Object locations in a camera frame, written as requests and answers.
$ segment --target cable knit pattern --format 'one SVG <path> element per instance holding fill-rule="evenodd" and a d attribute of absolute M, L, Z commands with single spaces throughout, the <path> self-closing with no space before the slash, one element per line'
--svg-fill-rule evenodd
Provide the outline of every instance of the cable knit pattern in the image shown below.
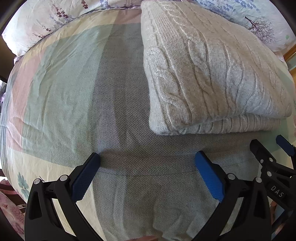
<path fill-rule="evenodd" d="M 151 130 L 274 130 L 292 113 L 270 51 L 242 26 L 189 2 L 141 4 Z"/>

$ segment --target floral pillowcase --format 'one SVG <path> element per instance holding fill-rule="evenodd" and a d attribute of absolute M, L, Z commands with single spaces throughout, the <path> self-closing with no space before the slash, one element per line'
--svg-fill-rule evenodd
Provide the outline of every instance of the floral pillowcase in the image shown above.
<path fill-rule="evenodd" d="M 269 0 L 195 0 L 203 8 L 246 27 L 273 52 L 285 54 L 296 37 L 279 10 Z"/>
<path fill-rule="evenodd" d="M 16 56 L 73 19 L 93 10 L 140 8 L 142 0 L 27 0 L 2 36 Z"/>

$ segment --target pillow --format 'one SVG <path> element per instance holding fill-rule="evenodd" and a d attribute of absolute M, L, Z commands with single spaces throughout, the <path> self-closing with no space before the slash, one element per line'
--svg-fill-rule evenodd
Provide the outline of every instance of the pillow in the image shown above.
<path fill-rule="evenodd" d="M 280 11 L 269 0 L 195 0 L 227 20 L 252 31 L 273 52 L 285 54 L 296 37 Z"/>
<path fill-rule="evenodd" d="M 16 56 L 64 24 L 92 10 L 138 7 L 141 0 L 27 0 L 15 13 L 2 36 Z"/>
<path fill-rule="evenodd" d="M 186 1 L 141 9 L 153 132 L 274 130 L 291 115 L 274 54 L 247 29 Z"/>

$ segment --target folded knit blanket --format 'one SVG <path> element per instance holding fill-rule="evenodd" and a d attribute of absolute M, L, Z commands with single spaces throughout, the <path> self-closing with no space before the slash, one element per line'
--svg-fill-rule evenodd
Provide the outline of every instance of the folded knit blanket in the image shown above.
<path fill-rule="evenodd" d="M 249 30 L 198 5 L 141 4 L 151 130 L 274 130 L 292 113 L 270 51 Z"/>

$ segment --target wooden furniture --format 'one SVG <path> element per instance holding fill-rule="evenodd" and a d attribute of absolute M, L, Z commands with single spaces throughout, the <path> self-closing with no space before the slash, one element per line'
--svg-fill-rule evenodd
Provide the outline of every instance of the wooden furniture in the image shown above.
<path fill-rule="evenodd" d="M 7 83 L 7 79 L 6 78 L 4 78 L 2 75 L 0 75 L 0 80 L 2 80 L 4 83 Z"/>
<path fill-rule="evenodd" d="M 2 169 L 0 169 L 0 177 L 5 177 Z M 15 191 L 10 185 L 0 183 L 0 189 L 6 191 Z M 26 202 L 18 194 L 5 194 L 16 206 L 25 204 Z"/>
<path fill-rule="evenodd" d="M 285 55 L 284 59 L 288 63 L 292 58 L 296 58 L 296 45 L 294 45 Z M 294 83 L 296 85 L 296 68 L 290 70 L 290 74 L 294 79 Z"/>

